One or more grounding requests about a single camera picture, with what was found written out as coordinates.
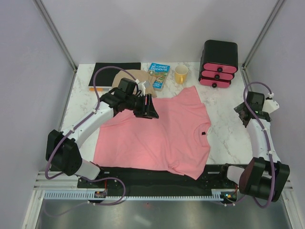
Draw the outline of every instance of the drawer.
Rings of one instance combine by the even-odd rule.
[[[234,66],[223,65],[218,63],[205,63],[203,65],[205,70],[219,72],[219,73],[235,73],[237,72],[237,68]]]
[[[216,80],[231,80],[234,78],[234,74],[218,73],[218,72],[212,72],[212,71],[207,71],[207,70],[203,70],[201,72],[201,75],[204,77],[209,77],[209,78],[213,78]]]
[[[199,80],[200,84],[205,85],[205,86],[210,86],[213,88],[220,87],[220,88],[227,88],[230,86],[231,81],[226,81],[226,80],[214,80],[209,77],[201,77]]]
[[[235,73],[238,70],[236,43],[208,40],[204,43],[202,67],[219,73]]]

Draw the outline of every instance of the book cover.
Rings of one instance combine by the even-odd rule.
[[[90,82],[89,82],[89,90],[94,91],[93,88],[93,77],[94,74],[101,68],[106,67],[106,66],[115,66],[115,67],[120,67],[123,68],[124,70],[130,70],[130,69],[136,69],[140,70],[141,69],[141,63],[140,62],[135,62],[135,63],[96,63]],[[114,68],[108,68],[105,69],[101,72],[98,73],[96,76],[95,84],[96,88],[98,91],[108,91],[112,87],[113,80],[116,76],[117,73],[119,73],[119,69],[114,69]]]
[[[149,75],[156,77],[156,80],[152,85],[155,90],[161,91],[163,89],[170,68],[171,67],[169,65],[158,63],[151,64],[148,73]]]

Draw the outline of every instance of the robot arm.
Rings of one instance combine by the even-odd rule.
[[[275,166],[275,188],[272,201],[276,202],[290,173],[289,166],[282,164],[276,154],[270,134],[271,119],[269,114],[278,108],[278,104],[270,98],[265,100],[264,94],[255,92],[248,92],[246,101],[263,123],[271,150],[268,151],[266,138],[258,121],[251,115],[244,103],[240,104],[235,108],[235,111],[239,114],[249,133],[253,159],[246,168],[227,165],[226,177],[239,185],[239,190],[242,194],[267,200],[271,191],[271,179],[265,177],[264,172],[266,171],[271,175],[269,154],[272,154]]]
[[[63,141],[54,155],[51,161],[52,166],[68,176],[77,174],[94,180],[99,174],[100,168],[82,159],[79,148],[96,129],[125,109],[132,110],[136,117],[159,118],[154,109],[151,94],[133,95],[135,87],[135,81],[126,78],[121,79],[117,88],[113,88],[100,97],[99,108],[93,110],[94,114],[88,120],[86,120],[86,117],[92,111],[63,132],[51,131],[48,135],[46,160],[50,159],[55,147],[69,134],[69,138]],[[79,123],[82,123],[81,126],[74,129]]]

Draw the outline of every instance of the marble surface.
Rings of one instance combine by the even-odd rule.
[[[142,69],[147,71],[150,64],[142,63]],[[174,97],[183,88],[195,85],[202,103],[206,106],[211,120],[211,127],[207,133],[211,151],[207,163],[248,164],[252,159],[250,137],[234,111],[234,108],[243,101],[244,83],[240,72],[235,74],[229,88],[212,88],[199,84],[199,62],[163,64],[170,65],[171,69],[163,91],[157,92],[158,98]],[[176,84],[173,77],[174,69],[179,64],[185,64],[189,68],[187,80],[181,85]],[[88,90],[94,66],[95,64],[79,65],[62,129],[77,122],[95,105],[95,93]],[[98,134],[99,129],[80,148],[81,156],[88,161],[93,160]]]

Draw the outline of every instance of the pink t-shirt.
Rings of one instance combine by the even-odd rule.
[[[93,162],[104,167],[167,170],[197,179],[210,146],[211,126],[195,86],[174,98],[154,98],[159,119],[136,118],[125,110],[100,128]]]

